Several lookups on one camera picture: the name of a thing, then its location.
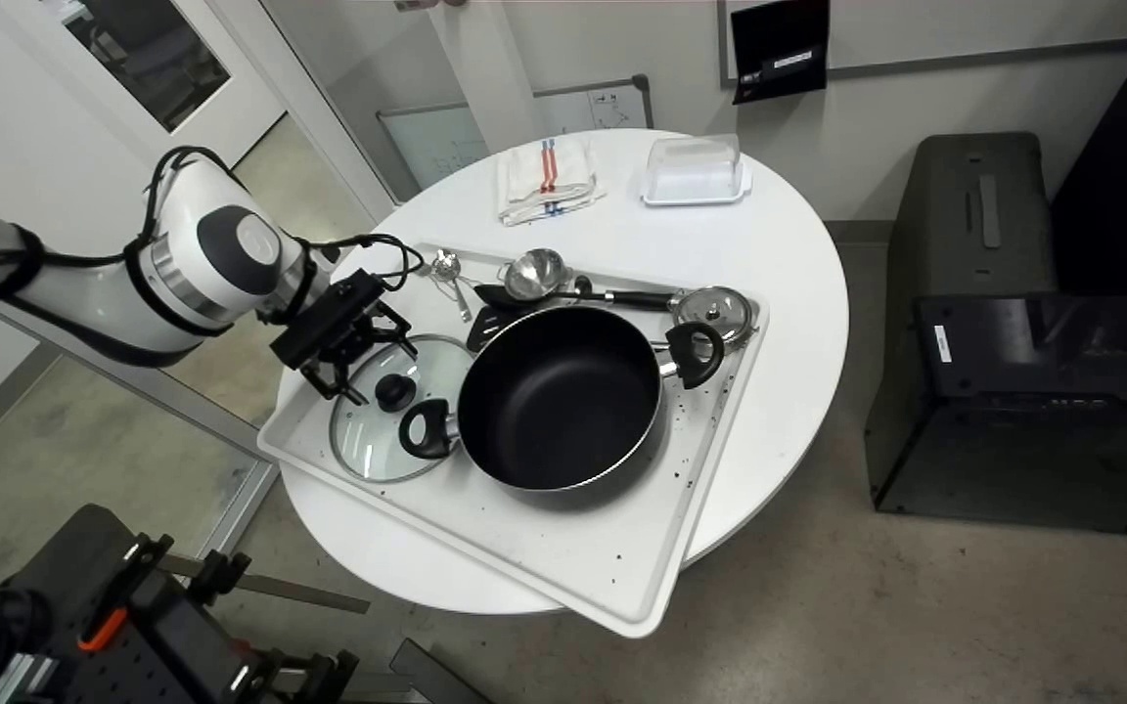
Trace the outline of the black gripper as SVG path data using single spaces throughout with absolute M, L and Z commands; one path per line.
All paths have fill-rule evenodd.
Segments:
M 283 338 L 270 340 L 272 355 L 302 373 L 325 398 L 368 407 L 356 374 L 409 332 L 409 319 L 385 300 L 387 286 L 364 270 L 328 286 Z

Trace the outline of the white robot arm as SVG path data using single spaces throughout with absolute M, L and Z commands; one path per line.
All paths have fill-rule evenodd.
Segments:
M 304 241 L 279 226 L 205 146 L 172 146 L 148 172 L 141 226 L 117 253 L 64 253 L 0 216 L 0 300 L 86 347 L 169 366 L 253 314 L 270 352 L 319 394 L 361 398 L 353 364 L 402 343 L 387 306 L 422 253 L 385 229 Z

